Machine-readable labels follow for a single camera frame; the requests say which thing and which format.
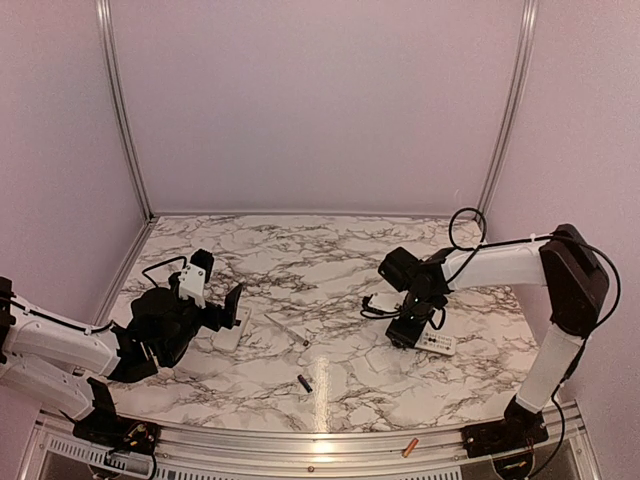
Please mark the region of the small white AC remote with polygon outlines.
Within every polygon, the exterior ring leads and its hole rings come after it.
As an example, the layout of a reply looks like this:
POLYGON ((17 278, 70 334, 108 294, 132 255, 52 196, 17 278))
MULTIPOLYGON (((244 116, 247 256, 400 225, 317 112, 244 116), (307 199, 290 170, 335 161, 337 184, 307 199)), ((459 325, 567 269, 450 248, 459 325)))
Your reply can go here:
POLYGON ((453 356, 456 353, 456 346, 457 342, 454 337, 427 330, 422 333, 415 344, 415 348, 418 350, 445 356, 453 356))

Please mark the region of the right aluminium frame post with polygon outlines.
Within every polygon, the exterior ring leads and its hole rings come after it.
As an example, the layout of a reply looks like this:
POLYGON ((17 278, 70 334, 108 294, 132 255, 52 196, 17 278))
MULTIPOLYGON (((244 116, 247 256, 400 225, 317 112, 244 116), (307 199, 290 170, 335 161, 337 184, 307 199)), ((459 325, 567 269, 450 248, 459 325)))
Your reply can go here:
POLYGON ((506 163, 518 110, 524 97, 535 41, 538 11, 538 0, 526 0, 523 2, 519 36, 511 80, 507 90, 506 103, 492 150, 489 168, 476 206, 485 218, 489 218, 491 203, 497 191, 501 172, 506 163))

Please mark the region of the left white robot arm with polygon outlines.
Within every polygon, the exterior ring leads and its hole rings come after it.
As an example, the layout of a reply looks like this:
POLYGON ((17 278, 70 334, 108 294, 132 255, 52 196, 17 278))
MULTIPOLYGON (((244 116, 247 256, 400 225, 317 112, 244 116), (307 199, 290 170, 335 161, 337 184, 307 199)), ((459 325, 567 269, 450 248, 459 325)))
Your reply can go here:
POLYGON ((85 329, 58 319, 20 300, 12 282, 1 279, 1 303, 16 308, 21 322, 9 343, 18 353, 38 354, 49 360, 88 369, 111 380, 135 383, 172 368, 202 327, 214 332, 232 329, 243 290, 236 285, 222 305, 208 302, 199 290, 208 275, 191 279, 186 271, 170 277, 169 287, 154 286, 131 302, 132 319, 125 327, 112 323, 85 329))

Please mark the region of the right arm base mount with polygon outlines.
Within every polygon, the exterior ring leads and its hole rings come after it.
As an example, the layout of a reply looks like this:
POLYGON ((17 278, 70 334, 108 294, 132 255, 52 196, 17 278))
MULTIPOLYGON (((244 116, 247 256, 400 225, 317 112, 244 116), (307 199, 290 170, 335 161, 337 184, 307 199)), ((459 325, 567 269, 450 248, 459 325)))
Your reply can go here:
POLYGON ((530 448, 549 439, 541 414, 468 425, 461 429, 461 435, 469 458, 530 448))

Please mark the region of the white remote control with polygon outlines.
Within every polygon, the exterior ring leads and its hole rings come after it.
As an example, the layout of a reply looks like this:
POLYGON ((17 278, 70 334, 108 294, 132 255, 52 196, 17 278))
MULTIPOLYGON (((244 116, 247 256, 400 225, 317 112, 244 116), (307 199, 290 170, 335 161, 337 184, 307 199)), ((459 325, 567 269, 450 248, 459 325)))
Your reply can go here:
POLYGON ((224 353, 233 353, 239 347, 240 341, 249 324, 252 309, 240 306, 236 314, 236 323, 231 329, 221 328, 211 335, 212 348, 224 353))

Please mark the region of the front aluminium rail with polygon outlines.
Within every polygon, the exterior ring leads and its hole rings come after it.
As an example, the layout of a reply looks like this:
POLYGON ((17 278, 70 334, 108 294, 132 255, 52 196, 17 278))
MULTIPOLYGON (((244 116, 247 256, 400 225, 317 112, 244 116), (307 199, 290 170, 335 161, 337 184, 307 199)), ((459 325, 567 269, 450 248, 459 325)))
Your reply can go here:
POLYGON ((115 452, 77 439, 42 409, 19 467, 21 479, 496 479, 526 456, 540 479, 600 479, 576 403, 544 413, 549 439, 530 448, 469 458, 461 425, 373 433, 226 430, 161 423, 155 456, 115 452), (402 451, 413 438, 412 453, 402 451))

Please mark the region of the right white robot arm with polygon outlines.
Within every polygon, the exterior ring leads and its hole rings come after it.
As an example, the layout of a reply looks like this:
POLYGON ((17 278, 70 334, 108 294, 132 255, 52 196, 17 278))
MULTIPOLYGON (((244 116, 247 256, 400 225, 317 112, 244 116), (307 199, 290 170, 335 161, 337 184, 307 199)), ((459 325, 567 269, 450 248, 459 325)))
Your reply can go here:
POLYGON ((534 431, 534 418, 575 371, 589 338, 610 317, 607 297, 621 282, 610 259, 570 223, 530 238, 443 248, 420 259, 403 247, 388 253, 381 277, 405 298, 387 330, 401 347, 414 347, 449 295, 507 286, 539 343, 521 386, 505 408, 495 438, 515 448, 534 431))

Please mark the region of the left aluminium frame post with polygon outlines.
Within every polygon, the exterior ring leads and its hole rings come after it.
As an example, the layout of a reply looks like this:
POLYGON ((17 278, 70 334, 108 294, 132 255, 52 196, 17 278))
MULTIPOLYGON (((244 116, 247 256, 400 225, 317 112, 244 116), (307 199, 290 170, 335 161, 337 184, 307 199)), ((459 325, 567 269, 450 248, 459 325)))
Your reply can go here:
POLYGON ((134 136, 126 108, 126 100, 117 55, 112 5, 108 0, 97 0, 96 14, 104 56, 107 83, 111 95, 116 127, 121 141, 125 163, 131 179, 134 196, 145 223, 154 219, 149 195, 144 183, 134 136))

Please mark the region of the orange battery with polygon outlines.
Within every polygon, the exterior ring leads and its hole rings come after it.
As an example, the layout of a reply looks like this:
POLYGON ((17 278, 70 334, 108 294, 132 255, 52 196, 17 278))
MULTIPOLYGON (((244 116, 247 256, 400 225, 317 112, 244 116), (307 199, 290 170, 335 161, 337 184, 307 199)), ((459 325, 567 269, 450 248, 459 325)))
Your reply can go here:
POLYGON ((413 438, 410 441, 410 443, 406 446, 406 448, 402 451, 402 457, 407 458, 412 453, 412 451, 416 448, 418 443, 419 443, 419 439, 413 438))

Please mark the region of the aluminium frame post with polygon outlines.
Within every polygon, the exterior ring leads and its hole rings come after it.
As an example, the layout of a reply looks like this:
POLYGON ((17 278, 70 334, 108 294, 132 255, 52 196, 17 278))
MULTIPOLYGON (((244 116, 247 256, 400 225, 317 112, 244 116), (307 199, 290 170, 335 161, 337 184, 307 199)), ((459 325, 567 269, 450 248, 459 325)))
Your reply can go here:
POLYGON ((121 141, 125 163, 131 179, 134 196, 145 223, 154 219, 149 195, 144 183, 134 136, 126 108, 126 100, 117 55, 112 5, 108 0, 97 0, 96 14, 104 56, 107 83, 111 95, 116 127, 121 141))
POLYGON ((485 218, 489 218, 491 203, 497 191, 501 172, 506 163, 518 110, 524 97, 535 41, 538 11, 538 0, 526 0, 523 2, 519 36, 511 80, 507 90, 506 103, 492 150, 489 168, 476 206, 485 218))

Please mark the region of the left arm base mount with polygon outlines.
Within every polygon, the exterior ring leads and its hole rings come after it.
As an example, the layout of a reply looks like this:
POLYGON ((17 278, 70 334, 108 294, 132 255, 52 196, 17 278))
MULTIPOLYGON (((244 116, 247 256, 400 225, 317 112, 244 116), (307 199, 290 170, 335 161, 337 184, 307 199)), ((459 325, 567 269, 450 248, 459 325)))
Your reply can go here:
POLYGON ((89 412, 72 420, 73 435, 114 451, 151 456, 155 452, 161 427, 151 421, 119 415, 108 387, 91 377, 87 383, 92 394, 89 412))

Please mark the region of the white battery cover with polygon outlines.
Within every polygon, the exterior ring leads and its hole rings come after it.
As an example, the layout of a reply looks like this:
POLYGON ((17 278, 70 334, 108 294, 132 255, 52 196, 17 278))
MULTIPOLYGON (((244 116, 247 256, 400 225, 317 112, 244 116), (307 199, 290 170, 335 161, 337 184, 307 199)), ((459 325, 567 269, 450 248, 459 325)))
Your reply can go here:
POLYGON ((371 350, 365 355, 365 360, 371 370, 376 373, 384 372, 390 366, 384 351, 371 350))

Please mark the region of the clear handle screwdriver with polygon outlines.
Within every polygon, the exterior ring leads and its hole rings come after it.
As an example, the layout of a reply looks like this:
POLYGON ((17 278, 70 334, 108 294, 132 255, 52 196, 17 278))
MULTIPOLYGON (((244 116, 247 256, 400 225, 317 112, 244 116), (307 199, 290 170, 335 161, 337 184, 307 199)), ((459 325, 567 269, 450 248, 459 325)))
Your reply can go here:
POLYGON ((294 330, 288 328, 287 326, 285 326, 284 324, 282 324, 281 322, 273 319, 272 317, 270 317, 269 315, 265 314, 264 317, 269 320, 273 325, 275 325, 276 327, 278 327, 282 332, 284 332, 286 335, 288 335, 289 337, 291 337, 292 339, 294 339, 295 341, 299 342, 302 346, 304 347, 308 347, 310 345, 310 342, 303 336, 301 336, 300 334, 298 334, 297 332, 295 332, 294 330))

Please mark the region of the purple battery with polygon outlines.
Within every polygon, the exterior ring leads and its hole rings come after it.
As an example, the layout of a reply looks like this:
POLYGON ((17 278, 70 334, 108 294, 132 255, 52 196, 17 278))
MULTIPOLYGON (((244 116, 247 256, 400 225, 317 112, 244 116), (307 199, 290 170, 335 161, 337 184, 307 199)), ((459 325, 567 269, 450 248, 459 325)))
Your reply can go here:
POLYGON ((313 389, 310 386, 310 384, 308 383, 308 381, 302 375, 298 375, 297 379, 300 382, 300 384, 303 386, 303 388, 306 390, 307 393, 311 393, 313 391, 313 389))

